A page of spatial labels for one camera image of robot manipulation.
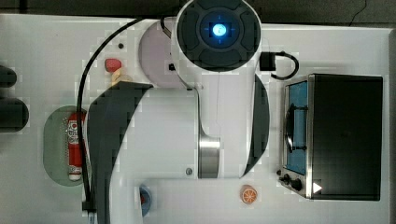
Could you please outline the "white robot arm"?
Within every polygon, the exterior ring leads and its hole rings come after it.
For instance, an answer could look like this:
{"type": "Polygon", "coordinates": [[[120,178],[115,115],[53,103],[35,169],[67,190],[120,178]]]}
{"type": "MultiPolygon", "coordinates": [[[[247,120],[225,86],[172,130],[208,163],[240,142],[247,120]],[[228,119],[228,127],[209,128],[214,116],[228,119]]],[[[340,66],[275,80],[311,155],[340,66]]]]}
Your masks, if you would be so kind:
{"type": "Polygon", "coordinates": [[[120,81],[86,118],[97,224],[143,224],[152,179],[240,178],[269,135],[262,25],[245,0],[190,0],[170,34],[177,86],[120,81]]]}

